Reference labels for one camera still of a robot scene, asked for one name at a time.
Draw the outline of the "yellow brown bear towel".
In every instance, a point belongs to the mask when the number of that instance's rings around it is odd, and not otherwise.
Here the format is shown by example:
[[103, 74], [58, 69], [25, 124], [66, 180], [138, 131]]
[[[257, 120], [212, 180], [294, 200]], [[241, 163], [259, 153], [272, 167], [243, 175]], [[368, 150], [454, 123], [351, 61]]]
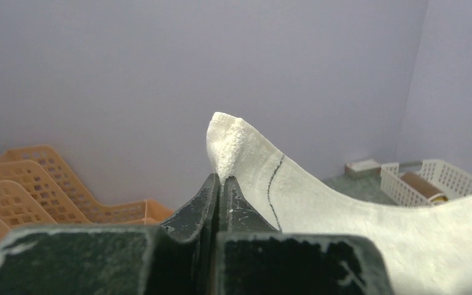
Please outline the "yellow brown bear towel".
[[447, 195], [442, 190], [413, 172], [406, 172], [400, 179], [431, 203], [449, 201]]

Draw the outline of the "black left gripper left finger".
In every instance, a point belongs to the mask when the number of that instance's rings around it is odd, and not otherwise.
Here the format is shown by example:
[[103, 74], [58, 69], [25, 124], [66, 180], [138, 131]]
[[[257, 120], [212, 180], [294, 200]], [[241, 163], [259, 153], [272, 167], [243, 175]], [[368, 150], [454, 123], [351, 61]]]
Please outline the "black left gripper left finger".
[[53, 225], [0, 241], [0, 294], [206, 294], [219, 178], [161, 224]]

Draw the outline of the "white terry towel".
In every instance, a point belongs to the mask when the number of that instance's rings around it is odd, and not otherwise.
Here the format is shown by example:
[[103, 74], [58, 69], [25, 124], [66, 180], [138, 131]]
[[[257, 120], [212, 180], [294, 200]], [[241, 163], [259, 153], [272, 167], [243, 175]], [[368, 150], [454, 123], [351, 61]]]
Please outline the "white terry towel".
[[364, 202], [322, 183], [242, 118], [216, 112], [206, 133], [219, 177], [235, 177], [276, 229], [367, 237], [396, 294], [472, 294], [472, 195], [421, 208]]

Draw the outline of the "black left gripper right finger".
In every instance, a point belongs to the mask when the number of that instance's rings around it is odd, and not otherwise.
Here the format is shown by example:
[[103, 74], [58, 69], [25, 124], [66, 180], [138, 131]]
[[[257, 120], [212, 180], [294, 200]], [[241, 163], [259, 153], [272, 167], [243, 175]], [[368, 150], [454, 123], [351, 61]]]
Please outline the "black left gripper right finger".
[[216, 294], [392, 294], [380, 251], [357, 235], [285, 234], [244, 197], [219, 193]]

